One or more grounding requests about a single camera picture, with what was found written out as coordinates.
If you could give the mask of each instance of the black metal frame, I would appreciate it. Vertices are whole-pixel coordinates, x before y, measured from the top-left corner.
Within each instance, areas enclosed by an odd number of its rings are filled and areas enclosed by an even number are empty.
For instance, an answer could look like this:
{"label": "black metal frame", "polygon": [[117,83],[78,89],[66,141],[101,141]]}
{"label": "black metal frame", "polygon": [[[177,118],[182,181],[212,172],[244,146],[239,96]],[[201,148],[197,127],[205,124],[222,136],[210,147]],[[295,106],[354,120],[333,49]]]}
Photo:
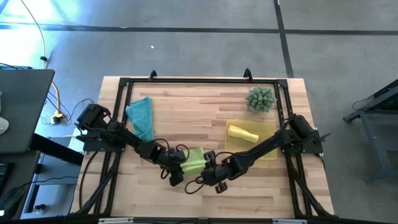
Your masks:
{"label": "black metal frame", "polygon": [[[285,101],[287,105],[287,112],[288,112],[288,117],[293,116],[293,109],[292,109],[292,104],[290,100],[290,94],[289,94],[289,86],[287,84],[286,79],[253,79],[252,73],[250,69],[246,69],[244,71],[243,78],[155,78],[157,77],[156,71],[152,71],[149,78],[120,78],[119,80],[119,85],[118,85],[118,93],[116,95],[116,102],[114,106],[114,111],[113,111],[113,118],[117,119],[118,114],[119,114],[119,108],[121,104],[121,96],[122,92],[125,86],[127,86],[127,95],[126,95],[126,100],[124,102],[124,108],[129,105],[131,101],[131,93],[132,93],[132,86],[134,83],[253,83],[253,84],[271,84],[274,86],[274,91],[275,91],[275,97],[277,98],[277,110],[278,110],[278,116],[279,116],[279,124],[282,127],[284,124],[284,112],[282,108],[282,102],[281,102],[281,97],[280,97],[280,89],[283,89],[284,96],[285,96]],[[122,125],[125,127],[126,126],[126,121],[127,121],[127,116],[126,112],[123,111],[123,116],[122,116]],[[287,148],[284,147],[282,148],[283,152],[287,152]],[[104,157],[104,162],[103,162],[103,168],[101,171],[101,179],[100,182],[103,180],[103,177],[106,175],[108,171],[108,164],[109,164],[109,158],[112,152],[105,152],[105,157]],[[288,153],[285,153],[286,157],[286,163],[291,161],[291,155]],[[297,168],[298,168],[298,173],[303,181],[303,183],[306,185],[306,180],[305,180],[305,174],[304,174],[304,168],[303,168],[303,162],[301,155],[298,154],[296,155],[297,158]],[[295,217],[300,217],[303,216],[303,213],[300,210],[299,207],[299,199],[297,196],[297,189],[295,186],[295,179],[293,178],[293,173],[292,170],[287,169],[288,171],[288,176],[289,176],[289,183],[290,183],[290,193],[292,194],[292,204],[294,207],[294,214]],[[116,179],[117,179],[117,172],[116,175],[113,175],[113,178],[111,180],[111,185],[109,188],[109,195],[108,195],[108,200],[106,202],[106,208],[104,210],[105,214],[110,215],[111,214],[111,209],[112,209],[112,202],[113,202],[113,195],[116,187]],[[100,197],[97,199],[96,204],[95,204],[95,209],[94,213],[100,213],[100,206],[101,206],[101,199],[102,199],[102,194]],[[306,215],[312,215],[312,209],[310,202],[307,198],[306,195],[304,195],[304,202],[305,202],[305,214]]]}

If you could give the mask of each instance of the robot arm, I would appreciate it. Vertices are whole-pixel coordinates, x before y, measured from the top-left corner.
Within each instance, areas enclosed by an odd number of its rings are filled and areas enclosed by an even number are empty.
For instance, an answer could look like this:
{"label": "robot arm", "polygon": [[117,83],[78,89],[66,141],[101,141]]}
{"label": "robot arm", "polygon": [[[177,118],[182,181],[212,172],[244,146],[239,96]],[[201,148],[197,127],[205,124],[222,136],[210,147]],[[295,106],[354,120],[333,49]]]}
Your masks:
{"label": "robot arm", "polygon": [[262,143],[254,146],[252,149],[244,152],[230,153],[231,155],[216,163],[214,151],[205,153],[207,160],[205,169],[201,172],[201,176],[197,177],[201,184],[216,186],[216,192],[222,193],[227,190],[227,185],[223,182],[225,179],[234,180],[245,174],[254,162],[261,156],[271,152],[277,147],[286,145],[297,146],[307,141],[321,141],[317,139],[318,131],[311,128],[305,118],[301,115],[295,115],[290,118],[281,130],[276,132],[272,137],[266,139]]}
{"label": "robot arm", "polygon": [[180,164],[186,161],[183,151],[166,149],[155,141],[145,142],[134,135],[122,124],[111,119],[110,111],[100,105],[90,104],[77,119],[78,129],[87,130],[86,135],[76,137],[83,142],[103,142],[109,146],[119,146],[122,149],[126,144],[132,146],[141,158],[160,165],[171,173],[169,178],[171,186],[176,186],[183,180]]}

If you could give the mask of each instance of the black desk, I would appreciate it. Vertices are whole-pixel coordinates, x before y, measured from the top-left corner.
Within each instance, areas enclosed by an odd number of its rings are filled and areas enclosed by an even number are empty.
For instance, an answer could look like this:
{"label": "black desk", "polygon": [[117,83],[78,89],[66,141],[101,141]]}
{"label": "black desk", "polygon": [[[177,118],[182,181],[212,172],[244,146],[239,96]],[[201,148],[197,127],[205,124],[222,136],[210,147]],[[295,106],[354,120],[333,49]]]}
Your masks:
{"label": "black desk", "polygon": [[[0,162],[14,164],[0,197],[32,181],[40,152],[75,164],[83,160],[81,154],[34,134],[54,73],[54,70],[0,70],[0,116],[10,124],[0,135]],[[25,186],[24,198],[14,218],[21,215],[29,187]]]}

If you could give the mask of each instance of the yellow cable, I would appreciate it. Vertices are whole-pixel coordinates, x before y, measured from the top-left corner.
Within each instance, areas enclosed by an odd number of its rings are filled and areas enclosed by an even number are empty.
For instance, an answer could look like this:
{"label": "yellow cable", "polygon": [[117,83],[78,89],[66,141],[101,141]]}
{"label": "yellow cable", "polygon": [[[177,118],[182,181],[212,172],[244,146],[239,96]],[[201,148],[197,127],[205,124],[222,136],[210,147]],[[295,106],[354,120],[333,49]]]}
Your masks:
{"label": "yellow cable", "polygon": [[[35,17],[34,17],[33,14],[31,13],[31,11],[29,10],[29,8],[26,6],[24,0],[21,0],[21,2],[22,2],[23,5],[25,6],[26,10],[29,12],[29,14],[30,14],[30,16],[32,17],[32,19],[35,21],[36,26],[37,26],[37,28],[38,28],[39,31],[40,31],[40,35],[42,36],[42,40],[43,40],[43,56],[45,57],[45,41],[44,41],[44,36],[43,36],[42,29],[40,28],[39,23],[37,23]],[[58,114],[61,113],[61,112],[60,112],[60,110],[61,110],[61,107],[60,107],[60,95],[59,95],[59,93],[58,93],[58,88],[57,88],[57,86],[54,84],[53,81],[51,81],[51,85],[54,87],[55,96],[56,96],[56,99],[57,99],[57,109],[55,110],[55,115],[58,115]]]}
{"label": "yellow cable", "polygon": [[57,99],[57,109],[55,110],[55,114],[60,114],[60,100],[59,100],[59,93],[58,93],[58,88],[57,86],[54,84],[54,82],[51,82],[51,85],[54,87],[55,90],[55,96]]}

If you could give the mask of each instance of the concrete floor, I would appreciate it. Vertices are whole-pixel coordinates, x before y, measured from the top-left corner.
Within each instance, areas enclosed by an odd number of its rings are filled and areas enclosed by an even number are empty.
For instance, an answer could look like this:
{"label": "concrete floor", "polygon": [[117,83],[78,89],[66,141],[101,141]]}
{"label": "concrete floor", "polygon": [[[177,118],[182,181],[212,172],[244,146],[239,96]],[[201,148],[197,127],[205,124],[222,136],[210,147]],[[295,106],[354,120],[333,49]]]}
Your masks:
{"label": "concrete floor", "polygon": [[[25,2],[43,24],[278,28],[272,0]],[[280,5],[286,29],[398,30],[398,1],[280,0]],[[18,0],[10,0],[0,22],[32,21]],[[287,77],[279,34],[45,31],[44,35],[48,68],[56,71],[54,81],[69,110],[84,98],[96,101],[105,75],[149,75],[154,69],[158,75],[240,77],[249,67],[255,77]],[[34,27],[0,30],[0,43],[0,62],[40,68],[42,43]],[[398,78],[398,37],[288,35],[287,43],[294,77],[305,79],[315,124],[322,133],[331,132],[324,150],[336,214],[398,222],[398,180],[365,181],[377,169],[376,158],[361,123],[348,125],[341,119],[351,112],[354,101]],[[78,106],[75,114],[83,108]],[[42,116],[47,119],[52,113],[47,103]],[[73,128],[39,123],[37,132],[63,136]]]}

